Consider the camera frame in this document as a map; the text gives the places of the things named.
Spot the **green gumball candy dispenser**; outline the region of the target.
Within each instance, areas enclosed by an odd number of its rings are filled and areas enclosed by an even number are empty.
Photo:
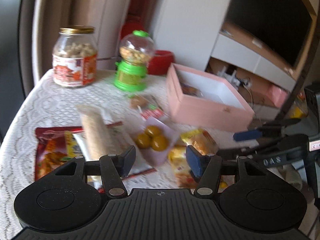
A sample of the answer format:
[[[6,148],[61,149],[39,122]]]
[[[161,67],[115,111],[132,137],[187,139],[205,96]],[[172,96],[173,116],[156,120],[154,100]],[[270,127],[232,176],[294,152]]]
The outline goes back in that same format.
[[[155,54],[155,45],[146,31],[134,30],[120,42],[121,61],[117,62],[114,85],[126,92],[138,92],[146,88],[144,79],[147,66]]]

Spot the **pink item on shelf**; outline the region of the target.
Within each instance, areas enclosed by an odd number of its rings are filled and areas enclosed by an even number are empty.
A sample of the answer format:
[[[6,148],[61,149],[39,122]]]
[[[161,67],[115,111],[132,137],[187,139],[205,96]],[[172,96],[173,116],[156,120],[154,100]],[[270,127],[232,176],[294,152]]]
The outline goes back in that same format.
[[[280,108],[286,101],[286,98],[288,96],[288,91],[276,85],[270,85],[270,87],[266,92],[266,96],[277,108]]]

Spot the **round cracker packet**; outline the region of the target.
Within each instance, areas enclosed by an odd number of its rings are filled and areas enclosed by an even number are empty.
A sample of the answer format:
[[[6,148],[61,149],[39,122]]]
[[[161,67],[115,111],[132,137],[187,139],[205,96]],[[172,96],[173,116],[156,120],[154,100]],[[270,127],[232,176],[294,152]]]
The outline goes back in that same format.
[[[77,105],[76,110],[86,139],[88,159],[99,160],[104,155],[116,154],[112,134],[104,123],[101,110],[86,105]]]

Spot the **pink cardboard box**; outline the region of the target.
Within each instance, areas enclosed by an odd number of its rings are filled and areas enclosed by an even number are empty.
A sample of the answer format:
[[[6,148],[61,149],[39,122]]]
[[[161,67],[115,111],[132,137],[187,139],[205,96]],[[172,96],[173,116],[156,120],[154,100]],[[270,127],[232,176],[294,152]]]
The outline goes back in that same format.
[[[224,78],[172,63],[166,78],[172,121],[227,132],[245,131],[254,111]]]

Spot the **red round lidded bin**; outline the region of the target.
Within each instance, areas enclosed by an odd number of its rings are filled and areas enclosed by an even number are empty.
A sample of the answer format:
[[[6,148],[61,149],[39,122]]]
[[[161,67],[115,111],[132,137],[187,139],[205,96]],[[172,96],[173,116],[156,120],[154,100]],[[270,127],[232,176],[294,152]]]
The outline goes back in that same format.
[[[134,30],[145,31],[144,27],[135,21],[127,21],[121,28],[120,39],[131,34]],[[172,63],[175,62],[175,55],[171,51],[156,50],[155,55],[148,64],[148,74],[150,75],[166,75]]]

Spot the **white tv cabinet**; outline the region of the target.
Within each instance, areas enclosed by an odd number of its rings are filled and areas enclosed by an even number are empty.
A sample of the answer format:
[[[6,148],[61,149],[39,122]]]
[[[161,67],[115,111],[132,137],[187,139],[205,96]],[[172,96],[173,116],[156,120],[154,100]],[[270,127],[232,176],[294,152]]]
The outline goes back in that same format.
[[[248,79],[257,105],[277,108],[266,96],[270,85],[292,92],[296,80],[294,70],[267,46],[242,30],[225,22],[218,34],[207,71],[213,74],[228,67],[235,68],[236,77]]]

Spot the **glass snack jar gold lid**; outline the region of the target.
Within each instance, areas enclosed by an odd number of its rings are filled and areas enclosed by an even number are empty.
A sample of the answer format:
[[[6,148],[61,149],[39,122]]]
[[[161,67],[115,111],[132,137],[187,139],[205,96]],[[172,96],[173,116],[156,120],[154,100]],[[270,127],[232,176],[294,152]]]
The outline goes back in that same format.
[[[60,28],[52,52],[53,80],[56,84],[76,88],[95,81],[97,43],[94,27],[72,25]]]

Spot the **white red snack bag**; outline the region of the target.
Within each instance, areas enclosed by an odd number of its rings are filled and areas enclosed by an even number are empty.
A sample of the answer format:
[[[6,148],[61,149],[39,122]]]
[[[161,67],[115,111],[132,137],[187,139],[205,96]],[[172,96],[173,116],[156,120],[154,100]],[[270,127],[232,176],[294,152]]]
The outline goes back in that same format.
[[[111,139],[111,150],[110,150],[111,154],[121,154],[129,146],[136,146],[133,140],[131,139],[131,137],[129,136],[129,134],[125,131],[125,128],[122,122],[107,125],[107,129],[109,132],[109,137]],[[87,140],[82,128],[74,129],[72,130],[72,133],[86,161],[98,160],[99,159],[98,157],[92,157],[91,154],[89,153]],[[147,174],[150,172],[155,172],[155,169],[145,161],[140,150],[137,148],[136,160],[129,172],[128,178]]]

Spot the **white lace tablecloth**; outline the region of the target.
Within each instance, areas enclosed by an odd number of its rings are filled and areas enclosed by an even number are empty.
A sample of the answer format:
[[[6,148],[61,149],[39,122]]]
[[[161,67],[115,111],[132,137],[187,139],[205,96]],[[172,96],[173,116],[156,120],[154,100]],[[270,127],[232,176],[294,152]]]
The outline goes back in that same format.
[[[52,78],[52,70],[44,74],[27,96],[17,112],[1,145],[1,239],[12,239],[21,226],[14,212],[14,199],[34,181],[37,127],[79,126],[77,105],[90,105],[107,110],[106,123],[122,121],[127,133],[135,133],[142,126],[142,118],[129,109],[124,91],[113,85],[115,72],[99,70],[96,82],[82,88],[63,88]],[[153,95],[168,113],[166,78],[149,75],[146,78],[146,94]],[[255,140],[235,142],[233,133],[207,129],[219,148],[253,147]],[[156,172],[126,179],[124,184],[130,193],[132,188],[168,189],[177,187],[168,164]]]

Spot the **black television screen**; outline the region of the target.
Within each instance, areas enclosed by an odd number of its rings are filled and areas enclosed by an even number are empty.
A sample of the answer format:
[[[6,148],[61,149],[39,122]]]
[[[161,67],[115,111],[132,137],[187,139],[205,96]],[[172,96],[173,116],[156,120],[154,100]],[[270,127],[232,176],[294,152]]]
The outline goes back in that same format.
[[[226,16],[295,66],[310,30],[311,16],[302,0],[231,0]]]

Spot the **hawthorn lollipop packet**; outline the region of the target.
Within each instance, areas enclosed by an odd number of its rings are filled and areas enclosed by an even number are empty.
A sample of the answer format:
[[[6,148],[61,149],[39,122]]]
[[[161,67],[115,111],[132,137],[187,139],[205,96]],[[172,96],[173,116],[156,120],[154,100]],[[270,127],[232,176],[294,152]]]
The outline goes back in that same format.
[[[150,117],[160,121],[169,117],[158,104],[155,97],[150,94],[129,95],[129,106],[131,109],[136,110],[144,121],[148,120]]]

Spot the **yellow gold snack bag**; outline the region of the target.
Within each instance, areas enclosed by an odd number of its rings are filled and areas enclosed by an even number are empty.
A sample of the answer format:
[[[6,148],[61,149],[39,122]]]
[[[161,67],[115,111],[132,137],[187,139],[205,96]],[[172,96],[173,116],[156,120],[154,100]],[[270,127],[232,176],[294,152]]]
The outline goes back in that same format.
[[[180,135],[183,146],[174,146],[168,161],[178,187],[194,189],[219,147],[205,129],[194,129]]]

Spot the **yellow balls snack pack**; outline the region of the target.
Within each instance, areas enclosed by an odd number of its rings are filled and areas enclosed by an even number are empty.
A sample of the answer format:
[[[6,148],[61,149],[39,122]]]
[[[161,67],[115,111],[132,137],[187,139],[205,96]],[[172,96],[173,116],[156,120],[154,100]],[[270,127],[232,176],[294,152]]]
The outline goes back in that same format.
[[[143,158],[151,166],[156,167],[167,161],[168,153],[175,145],[179,135],[163,122],[150,117],[131,136]]]

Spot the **red chicken snack bag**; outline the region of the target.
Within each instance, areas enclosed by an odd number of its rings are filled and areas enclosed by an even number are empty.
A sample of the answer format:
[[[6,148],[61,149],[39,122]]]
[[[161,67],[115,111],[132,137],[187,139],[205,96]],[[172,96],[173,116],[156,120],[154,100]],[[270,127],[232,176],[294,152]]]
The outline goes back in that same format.
[[[38,127],[35,176],[38,180],[82,152],[73,134],[82,132],[80,126]]]

